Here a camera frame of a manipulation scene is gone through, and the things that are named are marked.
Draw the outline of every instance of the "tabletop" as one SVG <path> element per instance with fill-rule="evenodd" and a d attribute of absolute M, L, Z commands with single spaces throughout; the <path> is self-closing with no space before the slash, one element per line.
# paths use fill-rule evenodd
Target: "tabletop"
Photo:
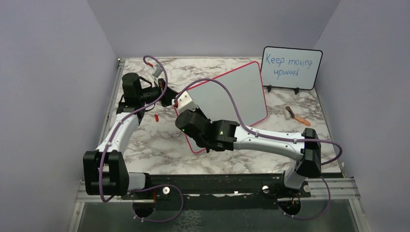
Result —
<path fill-rule="evenodd" d="M 181 91 L 190 82 L 200 78 L 212 78 L 260 58 L 159 58 L 164 65 L 169 87 Z M 138 73 L 148 77 L 149 67 L 142 58 L 127 59 L 124 74 Z M 116 98 L 123 94 L 122 83 Z M 279 132 L 303 132 L 305 125 L 296 120 L 286 120 L 282 110 L 288 105 L 295 114 L 307 119 L 316 130 L 319 139 L 330 139 L 323 111 L 315 89 L 301 90 L 295 95 L 291 89 L 265 89 L 268 117 L 254 125 L 258 129 Z M 240 150 L 209 153 L 191 152 L 183 132 L 175 127 L 176 113 L 173 107 L 156 104 L 154 110 L 146 112 L 141 125 L 132 134 L 124 152 L 124 160 L 129 172 L 150 174 L 249 174 L 282 173 L 291 160 L 289 158 L 260 151 Z M 332 145 L 322 143 L 322 162 L 336 156 Z M 338 162 L 322 166 L 322 172 L 339 173 Z"/>

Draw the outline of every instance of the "red frame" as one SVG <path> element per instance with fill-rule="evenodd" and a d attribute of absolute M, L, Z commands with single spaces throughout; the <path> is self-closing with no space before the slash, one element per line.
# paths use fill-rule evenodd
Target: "red frame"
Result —
<path fill-rule="evenodd" d="M 256 125 L 256 124 L 262 122 L 263 120 L 265 120 L 265 119 L 268 117 L 268 109 L 267 109 L 267 105 L 266 105 L 266 97 L 265 97 L 265 91 L 264 91 L 264 83 L 263 83 L 263 81 L 262 81 L 261 66 L 259 65 L 259 62 L 257 62 L 257 61 L 249 62 L 249 63 L 247 63 L 247 64 L 244 64 L 244 65 L 242 65 L 242 66 L 239 66 L 239 67 L 237 67 L 237 68 L 235 68 L 235 69 L 232 69 L 232 70 L 230 70 L 230 71 L 228 71 L 228 72 L 225 72 L 225 73 L 223 73 L 223 74 L 221 74 L 221 75 L 216 76 L 216 77 L 213 78 L 213 79 L 217 79 L 217 78 L 219 78 L 219 77 L 221 77 L 221 76 L 224 76 L 224 75 L 226 75 L 226 74 L 228 74 L 228 73 L 231 73 L 231 72 L 233 72 L 233 71 L 236 71 L 236 70 L 238 70 L 238 69 L 240 69 L 240 68 L 243 68 L 243 67 L 248 66 L 248 65 L 253 64 L 253 63 L 257 63 L 257 64 L 258 64 L 259 76 L 260 76 L 260 78 L 261 78 L 261 83 L 262 83 L 262 84 L 261 84 L 262 93 L 264 93 L 266 117 L 263 118 L 263 119 L 261 119 L 261 120 L 259 120 L 259 121 L 257 121 L 257 122 L 255 122 L 255 123 L 253 123 L 251 126 Z M 193 88 L 195 88 L 195 87 L 198 87 L 198 86 L 200 86 L 200 85 L 203 85 L 203 84 L 205 84 L 205 83 L 207 83 L 207 82 L 209 82 L 209 81 L 204 81 L 204 82 L 202 82 L 202 83 L 199 83 L 199 84 L 197 84 L 197 85 L 194 85 L 194 86 L 188 88 L 187 91 L 190 90 L 190 89 L 193 89 Z M 174 107 L 174 110 L 175 110 L 176 116 L 178 116 L 178 111 L 176 110 L 175 107 Z M 185 138 L 187 139 L 188 145 L 190 146 L 190 149 L 191 149 L 191 152 L 192 152 L 192 153 L 198 154 L 198 153 L 200 153 L 200 152 L 202 152 L 202 151 L 205 150 L 205 148 L 204 148 L 204 149 L 202 149 L 202 150 L 200 150 L 200 151 L 197 151 L 197 152 L 193 151 L 192 146 L 191 146 L 191 144 L 190 144 L 190 142 L 189 142 L 189 140 L 188 140 L 188 136 L 187 136 L 186 134 L 184 134 L 184 135 L 185 135 Z"/>

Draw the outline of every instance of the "robotic arm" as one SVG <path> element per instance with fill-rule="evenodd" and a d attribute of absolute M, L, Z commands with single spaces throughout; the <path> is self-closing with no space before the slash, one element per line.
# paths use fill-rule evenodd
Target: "robotic arm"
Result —
<path fill-rule="evenodd" d="M 303 133 L 282 133 L 259 130 L 251 134 L 235 121 L 218 120 L 211 122 L 200 108 L 193 102 L 188 93 L 178 101 L 180 114 L 175 125 L 187 136 L 194 139 L 199 147 L 210 150 L 257 150 L 274 153 L 293 159 L 284 173 L 285 190 L 299 190 L 306 178 L 318 178 L 321 172 L 321 145 L 318 142 L 297 142 L 297 139 L 317 139 L 314 129 L 306 128 Z M 274 140 L 258 136 L 258 134 L 291 139 L 294 142 Z"/>

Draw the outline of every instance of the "dark gray floor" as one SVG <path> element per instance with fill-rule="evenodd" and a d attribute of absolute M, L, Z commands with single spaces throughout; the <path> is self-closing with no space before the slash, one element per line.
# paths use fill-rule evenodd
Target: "dark gray floor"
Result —
<path fill-rule="evenodd" d="M 326 201 L 303 201 L 298 216 L 319 213 Z M 152 219 L 165 219 L 175 214 L 154 212 Z M 329 211 L 310 221 L 285 217 L 279 210 L 214 210 L 184 211 L 166 223 L 141 223 L 134 220 L 131 203 L 87 203 L 84 207 L 81 232 L 356 232 L 358 231 L 348 200 L 333 200 Z"/>

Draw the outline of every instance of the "wooden handle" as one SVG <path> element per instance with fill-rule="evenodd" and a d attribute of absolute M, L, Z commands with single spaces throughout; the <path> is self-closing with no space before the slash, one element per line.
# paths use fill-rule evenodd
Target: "wooden handle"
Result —
<path fill-rule="evenodd" d="M 306 119 L 302 118 L 301 116 L 295 115 L 295 118 L 294 118 L 294 119 L 295 119 L 296 121 L 298 121 L 298 122 L 300 122 L 300 123 L 303 123 L 303 124 L 305 124 L 306 126 L 310 127 L 310 122 L 307 121 Z"/>

